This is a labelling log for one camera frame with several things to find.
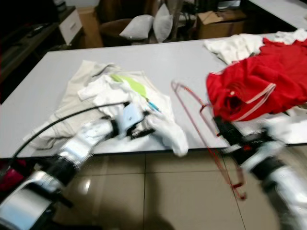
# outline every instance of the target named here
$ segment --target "black cable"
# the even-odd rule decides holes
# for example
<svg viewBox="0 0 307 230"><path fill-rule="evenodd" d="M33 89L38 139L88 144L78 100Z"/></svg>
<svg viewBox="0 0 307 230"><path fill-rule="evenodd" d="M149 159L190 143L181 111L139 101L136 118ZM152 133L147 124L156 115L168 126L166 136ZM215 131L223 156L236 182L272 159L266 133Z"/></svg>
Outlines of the black cable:
<svg viewBox="0 0 307 230"><path fill-rule="evenodd" d="M42 128L41 130L39 130L37 133L35 133L31 138L29 138L21 147L19 147L19 149L14 153L14 155L12 156L12 158L9 160L8 162L8 165L6 167L4 167L2 170L1 170L1 174L0 174L0 183L2 182L2 179L4 177L4 175L6 174L6 172L9 170L9 168L11 167L11 165L13 164L13 162L16 160L18 154L28 145L30 144L31 141L33 141L36 137L38 137L39 135L41 135L43 132L45 132L47 129L51 128L52 126L56 125L57 123L61 122L61 121L64 121L68 118L71 118L73 116L76 116L76 115L79 115L79 114L82 114L82 113L85 113L85 112L88 112L88 111L91 111L91 110L94 110L94 109L99 109L99 108L102 108L102 107L108 107L108 106L114 106L114 105L125 105L127 104L128 102L120 102L120 103L111 103L111 104L103 104L103 105L99 105L99 106L95 106L95 107L91 107L91 108L88 108L88 109L84 109L84 110L81 110L81 111L78 111L76 113L73 113L73 114L70 114L68 116L65 116L65 117L62 117L52 123L50 123L49 125L47 125L46 127Z"/></svg>

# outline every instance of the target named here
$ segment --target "wall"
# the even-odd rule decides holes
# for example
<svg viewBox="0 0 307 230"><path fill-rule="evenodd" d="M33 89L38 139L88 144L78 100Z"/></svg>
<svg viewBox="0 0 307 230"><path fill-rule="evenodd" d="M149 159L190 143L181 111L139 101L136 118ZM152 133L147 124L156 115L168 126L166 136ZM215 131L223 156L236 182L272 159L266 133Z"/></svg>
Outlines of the wall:
<svg viewBox="0 0 307 230"><path fill-rule="evenodd" d="M68 6L85 7L96 6L99 0L65 0Z"/></svg>

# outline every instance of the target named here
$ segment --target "red shirt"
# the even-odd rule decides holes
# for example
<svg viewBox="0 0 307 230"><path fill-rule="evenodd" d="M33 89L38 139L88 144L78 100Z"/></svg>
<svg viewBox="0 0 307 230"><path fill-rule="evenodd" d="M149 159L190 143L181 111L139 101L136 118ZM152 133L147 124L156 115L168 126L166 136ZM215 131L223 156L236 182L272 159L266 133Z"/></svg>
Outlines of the red shirt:
<svg viewBox="0 0 307 230"><path fill-rule="evenodd" d="M214 115L245 121L307 101L307 40L292 45L263 39L260 54L207 78Z"/></svg>

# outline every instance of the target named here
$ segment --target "white cushion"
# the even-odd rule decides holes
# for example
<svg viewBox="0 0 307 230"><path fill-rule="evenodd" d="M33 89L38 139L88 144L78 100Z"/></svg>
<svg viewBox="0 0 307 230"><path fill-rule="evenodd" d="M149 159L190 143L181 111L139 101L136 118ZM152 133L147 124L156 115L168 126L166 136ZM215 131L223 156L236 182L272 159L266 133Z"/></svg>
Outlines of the white cushion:
<svg viewBox="0 0 307 230"><path fill-rule="evenodd" d="M137 16L120 33L120 36L129 40L146 39L148 38L153 21L154 17L148 14Z"/></svg>
<svg viewBox="0 0 307 230"><path fill-rule="evenodd" d="M173 16L169 14L165 3L158 10L153 22L154 35L159 43L164 42L170 35L173 27Z"/></svg>

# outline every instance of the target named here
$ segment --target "white drawer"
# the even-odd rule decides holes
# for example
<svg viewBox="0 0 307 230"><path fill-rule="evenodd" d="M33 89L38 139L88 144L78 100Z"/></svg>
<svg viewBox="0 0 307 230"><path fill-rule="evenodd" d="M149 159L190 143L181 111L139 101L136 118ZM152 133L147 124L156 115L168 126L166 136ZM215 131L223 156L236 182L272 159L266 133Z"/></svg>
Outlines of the white drawer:
<svg viewBox="0 0 307 230"><path fill-rule="evenodd" d="M60 25L59 29L63 35L66 44L69 44L82 28L82 24L77 10L72 12Z"/></svg>

